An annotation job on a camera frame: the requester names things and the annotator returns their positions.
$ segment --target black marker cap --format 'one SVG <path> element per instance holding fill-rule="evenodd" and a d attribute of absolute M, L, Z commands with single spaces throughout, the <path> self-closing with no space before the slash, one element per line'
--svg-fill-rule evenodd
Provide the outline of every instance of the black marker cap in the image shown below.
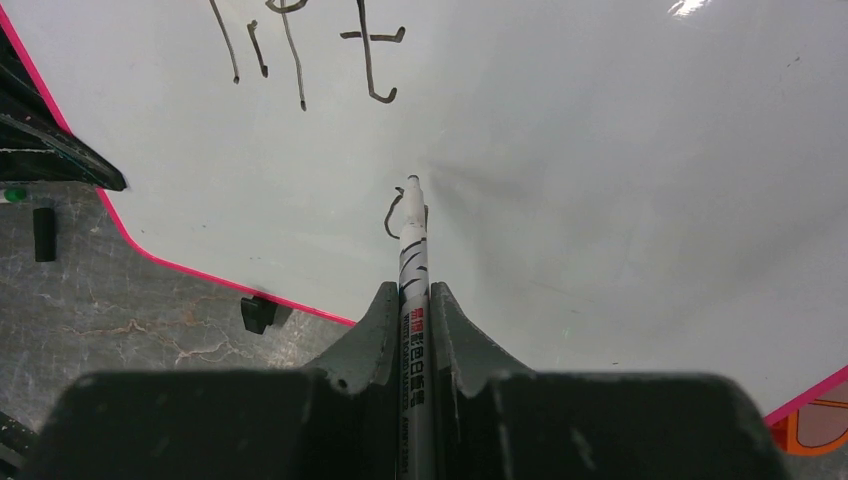
<path fill-rule="evenodd" d="M 32 211 L 32 233 L 35 237 L 35 261 L 56 260 L 56 213 L 52 208 Z"/>

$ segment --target green marker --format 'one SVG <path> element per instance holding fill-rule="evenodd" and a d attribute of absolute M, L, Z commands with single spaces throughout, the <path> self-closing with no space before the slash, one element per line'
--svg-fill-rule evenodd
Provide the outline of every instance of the green marker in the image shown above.
<path fill-rule="evenodd" d="M 23 188 L 7 188 L 0 190 L 0 203 L 18 203 L 26 198 Z"/>

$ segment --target white board surface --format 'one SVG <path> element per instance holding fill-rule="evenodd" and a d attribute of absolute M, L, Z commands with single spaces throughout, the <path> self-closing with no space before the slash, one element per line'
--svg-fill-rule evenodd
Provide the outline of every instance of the white board surface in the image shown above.
<path fill-rule="evenodd" d="M 430 273 L 520 360 L 701 370 L 764 412 L 848 364 L 848 3 L 218 0 L 3 9 L 156 257 L 357 319 L 422 180 Z M 269 68 L 263 78 L 246 25 Z"/>

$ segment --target pink edge trim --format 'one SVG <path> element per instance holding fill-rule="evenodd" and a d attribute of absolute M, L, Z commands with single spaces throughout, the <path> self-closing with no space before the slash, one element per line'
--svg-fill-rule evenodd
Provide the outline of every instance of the pink edge trim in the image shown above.
<path fill-rule="evenodd" d="M 784 406 L 766 415 L 766 425 L 774 425 L 775 423 L 789 416 L 790 413 L 812 402 L 820 395 L 823 395 L 833 390 L 844 382 L 848 382 L 848 366 L 843 367 L 842 370 L 839 370 L 838 372 L 825 378 L 821 382 L 813 385 L 806 392 L 802 393 L 801 395 L 798 395 L 789 402 L 786 402 Z"/>
<path fill-rule="evenodd" d="M 50 95 L 50 92 L 47 90 L 47 85 L 44 83 L 44 80 L 41 78 L 41 75 L 38 74 L 38 70 L 35 68 L 35 64 L 32 62 L 32 59 L 30 58 L 26 49 L 24 49 L 24 45 L 21 42 L 21 39 L 18 37 L 17 32 L 15 32 L 14 27 L 12 27 L 12 22 L 9 20 L 9 17 L 6 15 L 6 12 L 3 10 L 2 5 L 0 5 L 0 27 L 3 28 L 3 31 L 6 33 L 6 36 L 9 37 L 9 42 L 11 42 L 12 48 L 15 49 L 15 53 L 18 54 L 18 58 L 21 59 L 24 68 L 26 68 L 27 73 L 29 73 L 29 76 L 32 78 L 33 83 L 35 83 L 35 88 L 38 89 L 38 93 L 41 94 L 41 97 L 44 99 L 44 103 L 47 104 L 47 108 L 53 115 L 53 119 L 56 121 L 56 124 L 59 125 L 62 130 L 71 133 L 71 129 L 68 126 L 68 123 L 65 121 L 65 118 L 62 116 L 62 113 L 59 111 L 59 106 L 56 105 L 56 102 L 53 100 L 53 96 Z M 313 315 L 317 315 L 319 317 L 323 317 L 328 320 L 341 323 L 342 325 L 352 326 L 356 324 L 356 322 L 348 320 L 344 317 L 333 315 L 332 313 L 322 312 L 321 310 L 307 307 L 306 305 L 301 305 L 299 303 L 295 303 L 284 298 L 277 297 L 275 295 L 260 292 L 256 289 L 245 287 L 244 285 L 239 285 L 237 283 L 224 280 L 223 278 L 215 277 L 213 275 L 209 275 L 208 273 L 199 272 L 197 270 L 193 270 L 182 265 L 177 265 L 176 263 L 172 263 L 167 260 L 163 260 L 159 257 L 156 257 L 141 248 L 141 246 L 135 243 L 132 237 L 130 237 L 129 233 L 127 233 L 127 229 L 121 222 L 121 219 L 118 216 L 118 213 L 115 211 L 115 207 L 112 205 L 112 202 L 111 200 L 109 200 L 109 197 L 107 196 L 106 192 L 103 189 L 99 188 L 97 189 L 97 195 L 100 196 L 100 201 L 103 202 L 103 206 L 106 207 L 106 210 L 109 212 L 109 216 L 112 218 L 112 221 L 115 223 L 115 226 L 118 227 L 118 231 L 121 233 L 121 236 L 124 237 L 124 240 L 135 251 L 137 251 L 143 257 L 153 261 L 154 263 L 168 268 L 172 268 L 179 272 L 187 273 L 189 275 L 194 275 L 196 277 L 209 280 L 210 282 L 215 282 L 226 287 L 239 290 L 249 295 L 256 295 L 262 298 L 267 298 L 268 300 L 277 302 L 281 305 L 287 305 L 298 310 L 303 310 L 304 312 L 311 313 Z M 782 407 L 766 415 L 766 424 L 773 425 L 774 423 L 783 420 L 790 413 L 810 403 L 819 395 L 826 393 L 827 391 L 846 381 L 848 381 L 848 366 L 842 368 L 833 375 L 825 378 L 806 392 L 802 393 L 801 395 L 798 395 Z"/>
<path fill-rule="evenodd" d="M 208 273 L 200 272 L 198 270 L 194 270 L 192 268 L 178 265 L 173 262 L 169 262 L 167 260 L 163 260 L 147 250 L 141 248 L 141 245 L 135 242 L 135 240 L 130 237 L 130 234 L 127 232 L 126 227 L 121 222 L 121 218 L 118 216 L 118 212 L 115 211 L 115 207 L 112 205 L 112 201 L 109 199 L 109 195 L 102 188 L 97 189 L 97 195 L 100 197 L 100 201 L 103 202 L 103 206 L 106 207 L 106 211 L 109 212 L 109 216 L 112 217 L 112 222 L 115 223 L 115 226 L 118 227 L 118 232 L 120 232 L 121 236 L 124 237 L 124 240 L 133 248 L 136 252 L 141 254 L 141 256 L 151 260 L 153 263 L 157 263 L 164 267 L 172 268 L 178 272 L 187 273 L 189 275 L 194 275 L 195 277 L 200 277 L 204 280 L 208 280 L 210 282 L 221 284 L 225 287 L 230 287 L 235 290 L 247 293 L 248 295 L 256 295 L 258 297 L 267 298 L 272 302 L 279 303 L 280 305 L 286 305 L 292 308 L 296 308 L 298 310 L 302 310 L 306 313 L 311 313 L 313 315 L 317 315 L 319 317 L 326 318 L 328 320 L 332 320 L 334 322 L 341 323 L 342 325 L 353 326 L 356 325 L 356 322 L 348 320 L 344 317 L 340 317 L 338 315 L 333 315 L 332 313 L 327 313 L 317 308 L 307 307 L 306 305 L 302 305 L 300 303 L 292 302 L 291 300 L 286 300 L 285 298 L 278 297 L 276 295 L 271 295 L 269 293 L 261 292 L 254 288 L 246 287 L 244 285 L 239 285 L 237 283 L 231 282 L 229 280 L 224 280 L 221 277 L 216 277 L 214 275 L 210 275 Z"/>
<path fill-rule="evenodd" d="M 71 132 L 71 127 L 68 126 L 68 122 L 65 121 L 65 117 L 62 115 L 62 112 L 59 110 L 59 106 L 56 104 L 55 100 L 53 100 L 53 96 L 50 95 L 50 91 L 47 90 L 47 84 L 44 83 L 44 79 L 41 78 L 41 75 L 38 73 L 38 69 L 35 68 L 35 63 L 33 63 L 32 58 L 30 58 L 29 53 L 27 53 L 24 48 L 23 42 L 21 42 L 20 37 L 18 37 L 18 33 L 15 31 L 15 28 L 12 26 L 11 20 L 9 20 L 9 16 L 6 15 L 6 11 L 3 10 L 3 6 L 0 5 L 0 28 L 3 29 L 3 32 L 6 33 L 6 36 L 9 38 L 9 42 L 12 44 L 12 48 L 17 53 L 18 58 L 20 58 L 21 63 L 23 63 L 24 68 L 29 74 L 30 78 L 32 78 L 32 82 L 35 84 L 35 88 L 38 90 L 38 93 L 41 94 L 41 98 L 44 100 L 44 103 L 47 105 L 47 109 L 50 111 L 50 114 L 53 115 L 53 120 L 56 124 L 64 130 L 65 132 L 73 135 Z M 135 240 L 130 237 L 127 229 L 124 227 L 124 224 L 121 222 L 121 218 L 118 216 L 118 212 L 115 211 L 115 207 L 112 205 L 112 201 L 109 200 L 109 197 L 106 195 L 106 192 L 102 188 L 97 189 L 97 195 L 100 197 L 100 201 L 103 202 L 103 206 L 106 207 L 106 210 L 109 212 L 109 216 L 112 217 L 112 221 L 115 223 L 115 226 L 118 227 L 118 231 L 121 233 L 121 236 L 124 237 L 124 240 L 141 256 L 157 263 L 159 265 L 172 268 L 182 273 L 187 273 L 189 275 L 194 275 L 196 277 L 200 277 L 204 280 L 208 280 L 210 282 L 218 283 L 224 285 L 225 287 L 230 287 L 235 290 L 247 293 L 249 295 L 256 295 L 258 297 L 267 298 L 272 302 L 279 303 L 280 305 L 286 305 L 292 308 L 296 308 L 298 310 L 302 310 L 307 313 L 311 313 L 313 315 L 317 315 L 319 317 L 326 318 L 328 320 L 332 320 L 334 322 L 341 323 L 342 325 L 353 326 L 356 325 L 356 322 L 348 320 L 347 318 L 340 317 L 338 315 L 334 315 L 332 313 L 323 312 L 316 308 L 307 307 L 306 305 L 301 305 L 296 302 L 292 302 L 291 300 L 286 300 L 285 298 L 278 297 L 276 295 L 271 295 L 269 293 L 260 292 L 259 290 L 246 287 L 244 285 L 239 285 L 237 283 L 230 282 L 228 280 L 224 280 L 223 278 L 216 277 L 214 275 L 209 275 L 208 273 L 199 272 L 197 270 L 178 265 L 173 262 L 169 262 L 167 260 L 163 260 L 150 252 L 147 252 L 141 246 L 135 242 Z"/>

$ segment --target concrete floor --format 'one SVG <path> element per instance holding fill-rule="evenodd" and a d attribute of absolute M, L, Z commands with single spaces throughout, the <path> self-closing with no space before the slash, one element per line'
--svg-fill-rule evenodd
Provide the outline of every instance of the concrete floor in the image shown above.
<path fill-rule="evenodd" d="M 0 205 L 0 411 L 34 430 L 86 372 L 297 367 L 348 330 L 295 312 L 249 333 L 241 293 L 138 255 L 92 188 L 29 191 L 30 202 Z M 35 204 L 56 209 L 56 262 L 33 260 Z M 787 464 L 793 478 L 848 480 L 846 448 Z"/>

